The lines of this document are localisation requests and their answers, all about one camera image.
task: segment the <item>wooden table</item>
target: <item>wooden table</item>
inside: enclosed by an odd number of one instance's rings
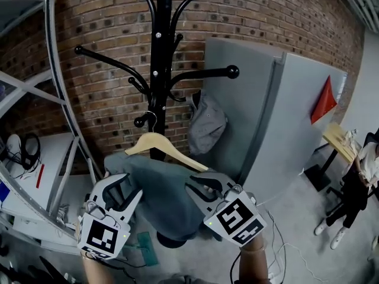
[[[357,142],[355,142],[355,151],[350,146],[344,145],[343,138],[345,134],[346,131],[335,122],[330,123],[323,133],[323,138],[333,147],[333,152],[322,167],[314,165],[304,172],[317,191],[322,190],[330,184],[330,179],[325,174],[325,171],[332,164],[338,153],[348,164],[351,164],[361,149],[361,146]]]

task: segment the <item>hand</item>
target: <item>hand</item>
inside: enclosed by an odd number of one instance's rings
[[[358,173],[358,176],[359,176],[359,179],[361,180],[361,182],[363,183],[363,184],[366,184],[366,177],[365,177],[365,175],[362,173],[362,172],[359,172]]]
[[[365,186],[366,186],[366,187],[370,187],[370,186],[371,186],[371,183],[369,183],[368,180],[365,180]]]

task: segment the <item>gray cloth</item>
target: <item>gray cloth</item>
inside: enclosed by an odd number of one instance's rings
[[[188,129],[189,151],[195,156],[205,154],[211,150],[225,130],[225,113],[204,90],[201,91],[197,107],[192,96],[186,100],[194,111]]]
[[[124,198],[132,190],[142,188],[143,197],[137,210],[159,233],[175,241],[194,237],[204,214],[187,194],[185,184],[194,183],[190,176],[195,172],[180,165],[137,154],[128,156],[123,152],[107,156],[104,166],[112,175],[129,173],[120,186]]]
[[[214,284],[191,276],[173,276],[171,279],[162,280],[158,284]]]

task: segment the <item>gray refrigerator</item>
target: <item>gray refrigerator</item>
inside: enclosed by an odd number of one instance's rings
[[[208,39],[205,68],[230,64],[240,70],[237,79],[204,81],[228,123],[201,161],[229,175],[261,203],[283,192],[303,171],[335,109],[313,125],[311,113],[328,76],[338,101],[346,73],[277,47]]]

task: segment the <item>red paper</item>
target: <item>red paper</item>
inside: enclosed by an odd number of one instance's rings
[[[314,108],[311,115],[311,123],[314,124],[317,120],[323,117],[328,113],[333,107],[337,105],[337,102],[334,100],[332,85],[330,84],[330,76],[327,77],[324,89],[322,94],[317,102],[316,107]]]

